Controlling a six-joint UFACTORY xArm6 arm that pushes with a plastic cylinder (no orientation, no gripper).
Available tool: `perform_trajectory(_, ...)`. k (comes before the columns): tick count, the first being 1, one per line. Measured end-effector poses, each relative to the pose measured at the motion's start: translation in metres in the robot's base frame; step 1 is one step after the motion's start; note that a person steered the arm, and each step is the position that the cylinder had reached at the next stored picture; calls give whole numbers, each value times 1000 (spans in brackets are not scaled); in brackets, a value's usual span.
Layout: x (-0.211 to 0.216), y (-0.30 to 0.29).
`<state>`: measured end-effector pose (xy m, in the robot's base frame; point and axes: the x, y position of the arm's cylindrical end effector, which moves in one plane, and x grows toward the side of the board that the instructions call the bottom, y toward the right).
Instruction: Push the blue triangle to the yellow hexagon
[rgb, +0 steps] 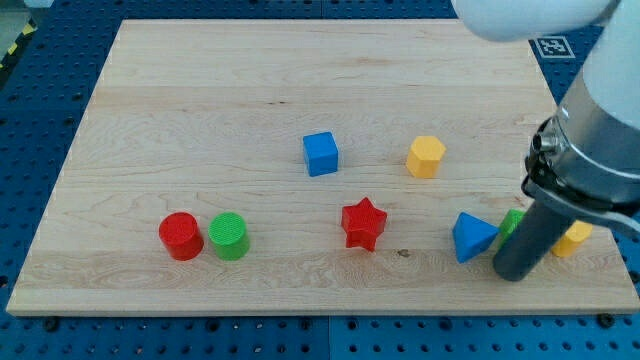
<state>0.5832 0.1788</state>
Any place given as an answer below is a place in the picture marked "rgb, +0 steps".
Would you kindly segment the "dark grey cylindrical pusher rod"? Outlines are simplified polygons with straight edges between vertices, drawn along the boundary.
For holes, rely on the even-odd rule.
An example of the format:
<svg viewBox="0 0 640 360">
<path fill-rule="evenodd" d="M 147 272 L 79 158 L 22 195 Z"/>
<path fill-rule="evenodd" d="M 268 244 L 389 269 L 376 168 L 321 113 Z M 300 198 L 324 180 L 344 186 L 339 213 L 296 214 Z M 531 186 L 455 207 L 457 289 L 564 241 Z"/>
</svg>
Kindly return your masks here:
<svg viewBox="0 0 640 360">
<path fill-rule="evenodd" d="M 573 225 L 575 219 L 535 200 L 493 258 L 504 280 L 523 280 Z"/>
</svg>

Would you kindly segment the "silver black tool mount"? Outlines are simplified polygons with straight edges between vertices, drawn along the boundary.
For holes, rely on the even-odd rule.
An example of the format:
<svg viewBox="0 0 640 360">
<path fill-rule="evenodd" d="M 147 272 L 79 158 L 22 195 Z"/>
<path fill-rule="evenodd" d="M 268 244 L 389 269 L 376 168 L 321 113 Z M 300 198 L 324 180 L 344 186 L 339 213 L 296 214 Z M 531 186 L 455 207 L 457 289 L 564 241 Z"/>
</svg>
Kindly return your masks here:
<svg viewBox="0 0 640 360">
<path fill-rule="evenodd" d="M 578 74 L 534 134 L 523 192 L 575 220 L 637 235 L 639 127 L 606 112 Z"/>
</svg>

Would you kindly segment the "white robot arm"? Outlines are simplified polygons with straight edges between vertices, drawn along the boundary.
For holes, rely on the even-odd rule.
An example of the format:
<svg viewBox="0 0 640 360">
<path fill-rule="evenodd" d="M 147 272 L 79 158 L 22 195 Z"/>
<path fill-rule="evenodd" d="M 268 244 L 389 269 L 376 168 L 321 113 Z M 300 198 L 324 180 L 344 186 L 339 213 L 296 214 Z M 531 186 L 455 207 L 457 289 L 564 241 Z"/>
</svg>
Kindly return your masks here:
<svg viewBox="0 0 640 360">
<path fill-rule="evenodd" d="M 475 35 L 533 39 L 601 23 L 604 30 L 560 101 L 536 131 L 521 189 L 533 202 L 493 258 L 520 281 L 577 221 L 639 231 L 639 4 L 635 0 L 455 0 Z"/>
</svg>

